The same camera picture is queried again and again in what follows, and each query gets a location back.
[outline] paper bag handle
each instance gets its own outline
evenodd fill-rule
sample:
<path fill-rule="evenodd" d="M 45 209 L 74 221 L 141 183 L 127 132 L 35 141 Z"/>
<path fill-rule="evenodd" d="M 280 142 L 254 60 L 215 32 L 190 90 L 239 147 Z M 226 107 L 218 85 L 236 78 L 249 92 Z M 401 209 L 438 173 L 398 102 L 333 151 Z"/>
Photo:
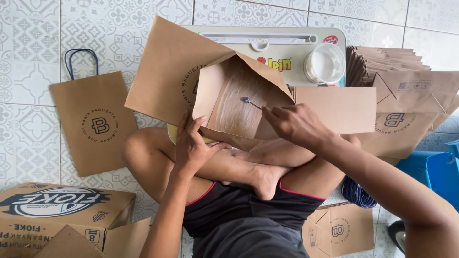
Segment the paper bag handle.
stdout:
<path fill-rule="evenodd" d="M 71 51 L 75 51 L 75 52 L 70 54 L 70 57 L 68 58 L 68 64 L 67 64 L 67 54 L 69 52 L 71 52 Z M 99 75 L 99 60 L 97 59 L 97 55 L 95 54 L 94 50 L 87 49 L 87 48 L 75 48 L 75 49 L 71 49 L 71 50 L 65 52 L 65 55 L 64 55 L 65 67 L 67 68 L 67 71 L 70 74 L 70 79 L 75 80 L 75 78 L 73 76 L 72 56 L 74 54 L 80 52 L 80 51 L 86 51 L 86 52 L 90 53 L 94 57 L 94 59 L 95 59 L 95 73 L 96 73 L 96 75 Z"/>

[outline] person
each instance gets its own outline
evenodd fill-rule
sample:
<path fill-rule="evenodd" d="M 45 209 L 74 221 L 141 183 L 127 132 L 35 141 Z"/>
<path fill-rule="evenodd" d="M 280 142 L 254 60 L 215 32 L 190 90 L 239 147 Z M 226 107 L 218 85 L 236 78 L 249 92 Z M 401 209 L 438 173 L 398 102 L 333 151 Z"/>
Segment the person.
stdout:
<path fill-rule="evenodd" d="M 206 145 L 198 132 L 206 117 L 186 127 L 188 111 L 176 147 L 161 128 L 127 139 L 123 159 L 161 204 L 141 258 L 176 258 L 182 225 L 194 258 L 307 258 L 299 230 L 345 174 L 404 221 L 406 257 L 459 257 L 459 214 L 439 195 L 355 136 L 333 133 L 307 105 L 263 107 L 263 116 L 281 139 L 247 153 Z"/>

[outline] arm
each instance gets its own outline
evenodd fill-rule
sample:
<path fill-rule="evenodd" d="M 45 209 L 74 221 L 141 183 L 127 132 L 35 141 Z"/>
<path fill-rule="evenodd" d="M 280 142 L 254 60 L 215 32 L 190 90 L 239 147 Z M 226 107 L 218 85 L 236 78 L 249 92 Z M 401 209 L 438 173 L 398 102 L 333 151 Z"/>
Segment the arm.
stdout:
<path fill-rule="evenodd" d="M 191 179 L 217 151 L 231 149 L 231 145 L 224 142 L 208 147 L 198 133 L 206 117 L 197 118 L 186 129 L 188 117 L 187 111 L 178 126 L 176 163 L 140 258 L 177 258 Z"/>
<path fill-rule="evenodd" d="M 334 134 L 304 104 L 264 107 L 263 114 L 280 137 L 326 159 L 401 217 L 407 257 L 459 257 L 459 214 L 439 195 Z"/>

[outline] blue plastic container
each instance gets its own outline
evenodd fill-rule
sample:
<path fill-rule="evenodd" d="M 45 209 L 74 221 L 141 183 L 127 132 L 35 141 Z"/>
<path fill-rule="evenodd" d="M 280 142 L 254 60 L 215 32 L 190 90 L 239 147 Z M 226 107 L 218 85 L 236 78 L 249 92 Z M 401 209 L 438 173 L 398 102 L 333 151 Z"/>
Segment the blue plastic container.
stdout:
<path fill-rule="evenodd" d="M 432 189 L 459 212 L 459 140 L 447 145 L 451 152 L 414 151 L 397 168 Z"/>

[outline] glue container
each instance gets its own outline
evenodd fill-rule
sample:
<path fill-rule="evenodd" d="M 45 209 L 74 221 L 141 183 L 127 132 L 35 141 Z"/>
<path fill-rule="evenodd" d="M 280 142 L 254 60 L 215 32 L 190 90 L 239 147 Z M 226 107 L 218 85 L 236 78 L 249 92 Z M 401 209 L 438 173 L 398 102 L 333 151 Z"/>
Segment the glue container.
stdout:
<path fill-rule="evenodd" d="M 306 56 L 303 70 L 314 84 L 334 84 L 346 70 L 344 54 L 335 44 L 322 43 Z"/>

